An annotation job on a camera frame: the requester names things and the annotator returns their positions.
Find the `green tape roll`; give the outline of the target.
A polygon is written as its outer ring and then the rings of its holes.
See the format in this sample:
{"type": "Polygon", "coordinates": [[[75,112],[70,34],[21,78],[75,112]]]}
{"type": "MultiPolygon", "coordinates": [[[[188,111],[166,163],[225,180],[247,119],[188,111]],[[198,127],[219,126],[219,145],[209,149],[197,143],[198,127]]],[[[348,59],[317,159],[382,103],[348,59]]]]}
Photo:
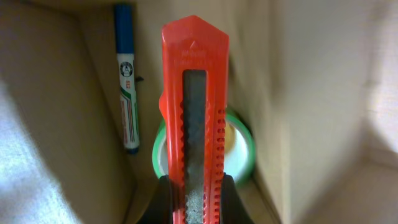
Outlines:
{"type": "MultiPolygon", "coordinates": [[[[236,150],[224,156],[224,172],[234,179],[236,185],[240,186],[248,181],[254,170],[256,147],[250,130],[233,110],[227,111],[227,123],[236,128],[237,141],[236,150]]],[[[165,121],[161,121],[154,141],[152,166],[158,178],[169,173],[165,121]]]]}

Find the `blue and white marker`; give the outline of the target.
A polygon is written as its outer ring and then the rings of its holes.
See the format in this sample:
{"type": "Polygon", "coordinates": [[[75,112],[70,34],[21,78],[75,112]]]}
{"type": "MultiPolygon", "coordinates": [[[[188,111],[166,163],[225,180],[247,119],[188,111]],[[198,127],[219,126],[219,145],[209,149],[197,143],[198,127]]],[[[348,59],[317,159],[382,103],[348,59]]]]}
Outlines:
{"type": "Polygon", "coordinates": [[[130,5],[117,4],[114,6],[114,30],[119,68],[123,143],[127,153],[135,154],[139,150],[140,142],[134,77],[132,10],[130,5]]]}

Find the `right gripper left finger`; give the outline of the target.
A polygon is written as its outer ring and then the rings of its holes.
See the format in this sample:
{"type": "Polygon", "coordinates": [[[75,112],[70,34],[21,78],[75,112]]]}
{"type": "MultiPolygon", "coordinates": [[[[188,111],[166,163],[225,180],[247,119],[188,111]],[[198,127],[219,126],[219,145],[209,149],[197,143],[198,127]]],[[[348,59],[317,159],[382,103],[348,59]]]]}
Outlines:
{"type": "Polygon", "coordinates": [[[137,224],[172,224],[172,190],[167,175],[159,179],[155,193],[137,224]]]}

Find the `small yellow tape roll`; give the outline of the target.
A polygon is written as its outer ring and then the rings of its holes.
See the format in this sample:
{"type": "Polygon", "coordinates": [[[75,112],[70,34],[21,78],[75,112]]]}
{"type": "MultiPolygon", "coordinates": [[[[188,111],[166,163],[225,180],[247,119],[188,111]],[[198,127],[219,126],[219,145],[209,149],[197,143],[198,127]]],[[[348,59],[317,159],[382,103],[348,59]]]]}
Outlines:
{"type": "Polygon", "coordinates": [[[230,155],[236,150],[236,128],[227,123],[225,127],[224,155],[230,155]]]}

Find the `brown cardboard box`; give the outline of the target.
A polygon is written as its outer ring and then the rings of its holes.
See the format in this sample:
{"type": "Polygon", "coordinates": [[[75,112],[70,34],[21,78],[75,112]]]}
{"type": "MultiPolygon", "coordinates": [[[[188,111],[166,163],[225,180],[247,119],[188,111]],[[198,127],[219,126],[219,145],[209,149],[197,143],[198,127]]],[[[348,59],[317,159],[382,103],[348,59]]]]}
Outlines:
{"type": "Polygon", "coordinates": [[[122,144],[112,1],[1,2],[1,222],[133,223],[157,183],[162,26],[229,35],[256,223],[396,223],[397,154],[370,123],[395,1],[133,1],[140,147],[122,144]]]}

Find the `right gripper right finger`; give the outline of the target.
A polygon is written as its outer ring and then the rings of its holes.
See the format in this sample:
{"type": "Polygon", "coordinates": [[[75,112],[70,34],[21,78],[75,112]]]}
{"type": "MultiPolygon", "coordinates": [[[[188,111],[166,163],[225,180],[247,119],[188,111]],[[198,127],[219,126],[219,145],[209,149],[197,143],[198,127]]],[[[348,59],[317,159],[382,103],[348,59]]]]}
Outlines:
{"type": "Polygon", "coordinates": [[[227,174],[224,174],[221,183],[220,204],[221,224],[254,224],[239,197],[233,178],[227,174]]]}

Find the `orange utility knife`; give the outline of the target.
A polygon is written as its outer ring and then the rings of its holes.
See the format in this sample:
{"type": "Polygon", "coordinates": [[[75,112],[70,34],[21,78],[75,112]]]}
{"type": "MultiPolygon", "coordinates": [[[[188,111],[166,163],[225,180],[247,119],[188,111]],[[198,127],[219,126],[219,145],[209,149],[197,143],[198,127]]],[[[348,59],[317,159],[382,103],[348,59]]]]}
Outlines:
{"type": "Polygon", "coordinates": [[[162,28],[168,177],[174,223],[219,223],[229,37],[198,16],[162,28]]]}

